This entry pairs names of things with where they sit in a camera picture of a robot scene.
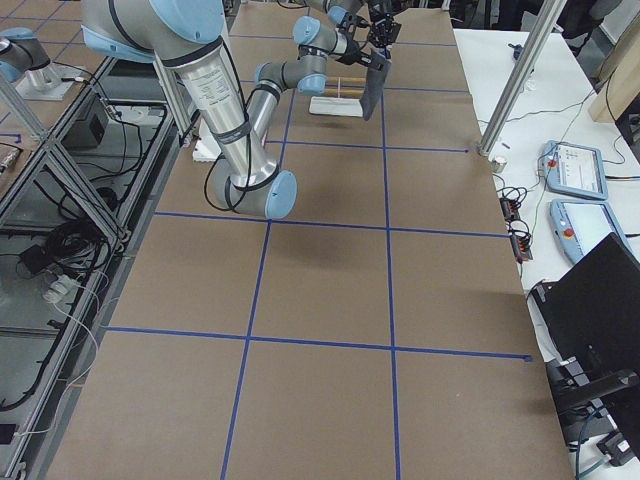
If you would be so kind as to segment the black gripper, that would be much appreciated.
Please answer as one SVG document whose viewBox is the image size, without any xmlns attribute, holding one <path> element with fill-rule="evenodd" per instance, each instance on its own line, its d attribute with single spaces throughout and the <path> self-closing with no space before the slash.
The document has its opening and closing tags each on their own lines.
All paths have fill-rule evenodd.
<svg viewBox="0 0 640 480">
<path fill-rule="evenodd" d="M 377 48 L 387 48 L 398 38 L 402 25 L 391 15 L 383 15 L 372 19 L 369 26 L 367 41 Z"/>
<path fill-rule="evenodd" d="M 341 64 L 353 65 L 358 63 L 370 70 L 383 70 L 385 68 L 385 56 L 383 54 L 374 50 L 371 50 L 369 54 L 364 52 L 364 46 L 367 43 L 371 43 L 374 47 L 384 47 L 384 35 L 380 36 L 371 30 L 367 36 L 367 41 L 360 45 L 354 39 L 353 33 L 340 30 L 339 39 L 345 41 L 345 47 L 339 49 L 339 62 Z"/>
</svg>

